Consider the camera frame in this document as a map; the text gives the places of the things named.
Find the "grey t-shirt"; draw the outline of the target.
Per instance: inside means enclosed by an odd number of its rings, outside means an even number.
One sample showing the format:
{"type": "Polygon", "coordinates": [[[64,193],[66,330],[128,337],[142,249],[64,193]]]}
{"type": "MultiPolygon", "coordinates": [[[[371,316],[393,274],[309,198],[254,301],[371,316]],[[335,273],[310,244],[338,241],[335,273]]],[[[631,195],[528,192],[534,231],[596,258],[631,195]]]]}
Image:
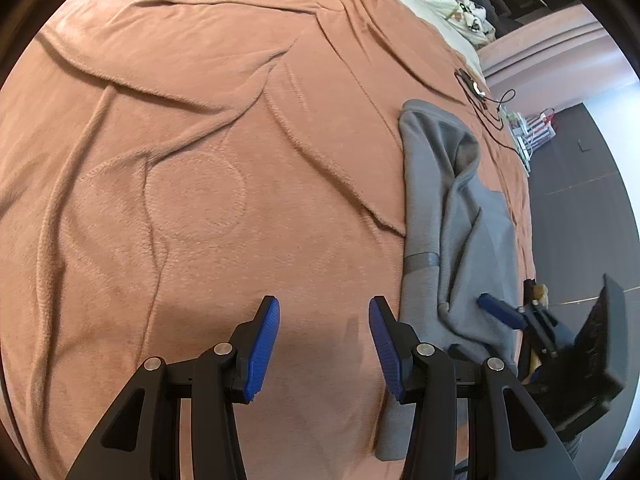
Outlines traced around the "grey t-shirt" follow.
{"type": "Polygon", "coordinates": [[[487,292],[515,304],[521,280],[514,224],[500,192],[482,183],[480,144],[456,116],[405,102],[406,223],[399,318],[419,339],[453,344],[516,367],[514,330],[480,309],[487,292]]]}

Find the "folded mustard garment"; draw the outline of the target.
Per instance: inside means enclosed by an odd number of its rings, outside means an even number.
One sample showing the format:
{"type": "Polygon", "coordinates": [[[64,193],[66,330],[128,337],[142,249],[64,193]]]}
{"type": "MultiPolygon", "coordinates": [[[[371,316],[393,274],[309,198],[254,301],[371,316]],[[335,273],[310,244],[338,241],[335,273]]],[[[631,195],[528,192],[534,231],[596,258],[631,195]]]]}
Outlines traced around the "folded mustard garment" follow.
{"type": "Polygon", "coordinates": [[[533,300],[544,309],[549,307],[549,291],[545,284],[535,283],[532,286],[533,300]]]}

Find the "orange-brown blanket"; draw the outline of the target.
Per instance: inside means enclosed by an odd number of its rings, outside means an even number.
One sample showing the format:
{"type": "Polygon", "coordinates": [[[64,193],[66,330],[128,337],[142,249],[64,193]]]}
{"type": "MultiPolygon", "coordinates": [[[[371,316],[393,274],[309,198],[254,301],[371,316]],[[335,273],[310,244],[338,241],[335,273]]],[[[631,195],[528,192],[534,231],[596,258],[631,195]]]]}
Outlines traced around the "orange-brown blanket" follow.
{"type": "Polygon", "coordinates": [[[469,126],[533,271],[526,177],[464,64],[397,0],[67,0],[1,90],[1,419],[38,476],[146,358],[196,358],[272,295],[250,478],[398,478],[368,303],[399,302],[405,102],[469,126]]]}

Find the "white bedside drawer cabinet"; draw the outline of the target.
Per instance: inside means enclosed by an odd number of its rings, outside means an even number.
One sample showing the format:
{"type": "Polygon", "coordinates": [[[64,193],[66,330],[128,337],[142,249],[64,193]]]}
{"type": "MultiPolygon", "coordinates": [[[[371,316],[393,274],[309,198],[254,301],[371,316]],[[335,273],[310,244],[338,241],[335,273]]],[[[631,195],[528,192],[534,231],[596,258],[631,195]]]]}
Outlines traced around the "white bedside drawer cabinet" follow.
{"type": "Polygon", "coordinates": [[[526,139],[527,125],[521,114],[502,110],[500,112],[504,124],[508,127],[515,151],[518,153],[521,164],[523,165],[526,176],[530,176],[530,161],[533,152],[530,150],[526,139]]]}

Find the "right pink curtain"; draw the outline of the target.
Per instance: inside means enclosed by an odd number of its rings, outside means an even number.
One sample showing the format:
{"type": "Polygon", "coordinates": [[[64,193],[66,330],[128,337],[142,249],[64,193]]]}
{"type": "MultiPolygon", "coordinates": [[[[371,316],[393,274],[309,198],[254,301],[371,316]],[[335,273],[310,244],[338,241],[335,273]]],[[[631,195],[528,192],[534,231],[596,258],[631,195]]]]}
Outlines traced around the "right pink curtain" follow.
{"type": "Polygon", "coordinates": [[[486,84],[523,116],[560,112],[638,77],[622,50],[581,3],[509,32],[478,51],[486,84]]]}

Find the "black white patterned cloth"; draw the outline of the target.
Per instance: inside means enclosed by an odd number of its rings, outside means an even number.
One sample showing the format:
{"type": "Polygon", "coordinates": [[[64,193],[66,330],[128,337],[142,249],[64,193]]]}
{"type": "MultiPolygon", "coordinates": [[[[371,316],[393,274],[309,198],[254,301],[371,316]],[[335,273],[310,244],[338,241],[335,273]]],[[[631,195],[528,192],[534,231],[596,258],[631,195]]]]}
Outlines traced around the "black white patterned cloth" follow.
{"type": "Polygon", "coordinates": [[[496,40],[496,29],[489,23],[485,8],[476,6],[471,0],[457,0],[456,3],[448,21],[474,48],[496,40]]]}

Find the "cream bed sheet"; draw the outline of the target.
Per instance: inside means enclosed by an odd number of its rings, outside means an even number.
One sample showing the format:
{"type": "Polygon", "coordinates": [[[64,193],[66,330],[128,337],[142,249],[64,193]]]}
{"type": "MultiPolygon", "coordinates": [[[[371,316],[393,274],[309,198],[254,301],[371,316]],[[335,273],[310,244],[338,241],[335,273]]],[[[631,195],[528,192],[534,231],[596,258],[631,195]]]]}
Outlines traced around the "cream bed sheet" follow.
{"type": "Polygon", "coordinates": [[[398,0],[413,14],[438,29],[474,73],[484,80],[477,51],[496,39],[486,10],[472,0],[398,0]]]}

